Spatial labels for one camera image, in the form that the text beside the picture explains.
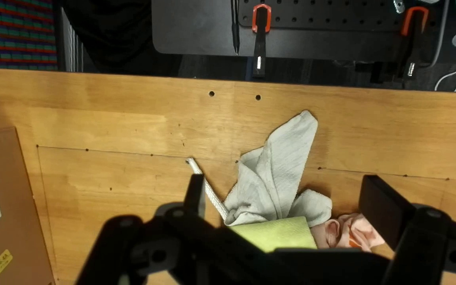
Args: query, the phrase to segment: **orange clamp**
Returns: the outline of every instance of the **orange clamp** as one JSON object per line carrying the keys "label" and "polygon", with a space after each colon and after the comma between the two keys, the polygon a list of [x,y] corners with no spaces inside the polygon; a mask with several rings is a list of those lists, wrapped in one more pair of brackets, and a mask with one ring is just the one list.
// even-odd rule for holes
{"label": "orange clamp", "polygon": [[404,25],[402,26],[402,29],[400,31],[400,34],[402,36],[407,36],[409,32],[409,22],[411,21],[412,15],[415,11],[421,11],[423,12],[423,19],[422,19],[422,32],[425,30],[425,25],[427,24],[427,19],[429,18],[429,9],[425,7],[412,7],[407,9],[406,12],[406,18],[404,20]]}
{"label": "orange clamp", "polygon": [[266,5],[266,4],[256,5],[253,8],[253,31],[254,32],[258,31],[258,27],[257,27],[257,10],[258,10],[258,8],[261,8],[261,7],[266,9],[265,32],[269,32],[270,31],[270,20],[272,19],[272,8],[270,8],[270,6]]}

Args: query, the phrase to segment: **black fabric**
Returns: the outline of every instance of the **black fabric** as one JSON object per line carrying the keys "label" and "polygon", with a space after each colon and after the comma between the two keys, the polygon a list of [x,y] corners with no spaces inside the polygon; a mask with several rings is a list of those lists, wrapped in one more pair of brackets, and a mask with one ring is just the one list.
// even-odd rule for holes
{"label": "black fabric", "polygon": [[152,45],[150,0],[62,0],[94,65],[103,73],[176,76],[181,56]]}

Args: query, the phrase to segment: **wooden table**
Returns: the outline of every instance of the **wooden table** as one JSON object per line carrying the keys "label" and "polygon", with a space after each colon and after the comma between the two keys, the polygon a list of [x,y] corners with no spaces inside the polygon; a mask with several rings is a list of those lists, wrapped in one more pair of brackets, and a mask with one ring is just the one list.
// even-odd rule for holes
{"label": "wooden table", "polygon": [[319,128],[300,187],[330,196],[335,216],[356,211],[362,176],[378,173],[456,220],[456,93],[0,70],[0,127],[17,127],[59,284],[105,220],[181,201],[186,157],[225,197],[239,156],[306,109]]}

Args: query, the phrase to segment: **gray cable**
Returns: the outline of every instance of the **gray cable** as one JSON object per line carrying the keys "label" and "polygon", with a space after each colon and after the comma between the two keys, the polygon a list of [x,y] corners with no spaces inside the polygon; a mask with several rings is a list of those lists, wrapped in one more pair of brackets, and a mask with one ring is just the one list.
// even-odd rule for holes
{"label": "gray cable", "polygon": [[424,69],[429,69],[436,65],[439,54],[441,53],[441,47],[443,45],[443,37],[445,36],[445,27],[447,25],[447,16],[448,16],[449,0],[445,0],[445,5],[443,6],[443,15],[441,17],[441,27],[439,29],[439,38],[437,39],[436,53],[432,62],[429,65],[422,66]]}

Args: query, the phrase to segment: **striped fabric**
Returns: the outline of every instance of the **striped fabric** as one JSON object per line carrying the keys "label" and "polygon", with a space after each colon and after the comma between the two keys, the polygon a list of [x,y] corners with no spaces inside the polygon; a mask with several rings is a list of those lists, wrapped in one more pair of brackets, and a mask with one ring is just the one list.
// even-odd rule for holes
{"label": "striped fabric", "polygon": [[0,0],[0,68],[56,70],[52,0]]}

